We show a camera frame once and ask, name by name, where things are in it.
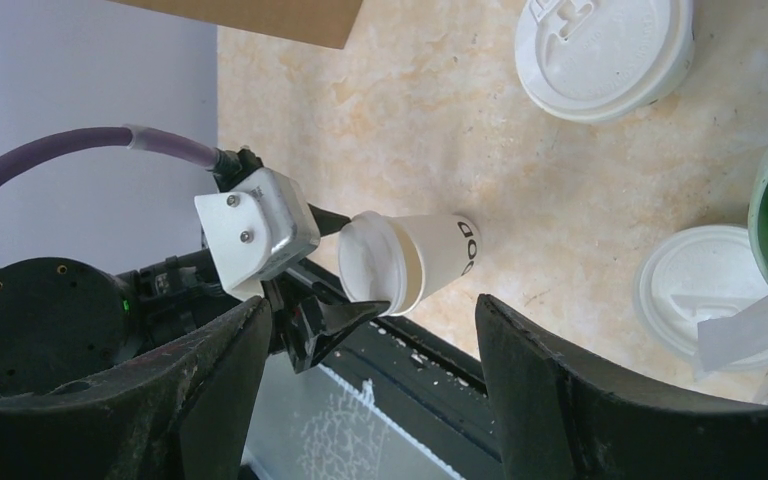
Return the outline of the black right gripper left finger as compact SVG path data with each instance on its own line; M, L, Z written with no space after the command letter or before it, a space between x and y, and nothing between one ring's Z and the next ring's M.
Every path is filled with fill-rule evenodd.
M234 479L268 356L260 297L106 371L0 399L0 479Z

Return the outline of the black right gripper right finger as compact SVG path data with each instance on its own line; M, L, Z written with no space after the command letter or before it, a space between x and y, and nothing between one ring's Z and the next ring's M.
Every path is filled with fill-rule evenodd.
M475 322L509 479L768 479L768 406L667 384L489 294Z

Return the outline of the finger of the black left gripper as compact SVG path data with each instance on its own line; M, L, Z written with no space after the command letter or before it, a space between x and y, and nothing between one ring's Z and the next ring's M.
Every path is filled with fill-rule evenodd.
M294 372L317 366L358 325L389 308L388 301L327 304L310 296L286 309L281 317L281 340Z
M339 233L343 227L351 222L349 216L319 208L311 203L308 204L308 207L315 224L312 238L321 239Z

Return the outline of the brown paper bag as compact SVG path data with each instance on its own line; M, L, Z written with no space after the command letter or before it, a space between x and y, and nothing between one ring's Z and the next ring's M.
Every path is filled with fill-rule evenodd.
M345 47L362 0L122 0L122 4L331 49Z

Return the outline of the white cup lid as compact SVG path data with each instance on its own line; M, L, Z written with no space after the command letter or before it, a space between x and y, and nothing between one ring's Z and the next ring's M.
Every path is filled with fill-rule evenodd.
M528 1L515 32L516 71L545 112L612 121L681 84L695 53L693 19L686 0Z
M407 313L415 284L405 231L376 212L355 216L338 235L338 276L349 300L387 302L386 316Z

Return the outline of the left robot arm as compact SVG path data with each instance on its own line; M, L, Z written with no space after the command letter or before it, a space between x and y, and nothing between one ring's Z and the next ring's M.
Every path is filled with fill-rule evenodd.
M256 282L272 315L269 355L296 373L319 364L389 301L350 302L302 285L295 267ZM0 399L46 394L205 326L241 300L227 294L209 249L120 275L77 260L27 259L0 268Z

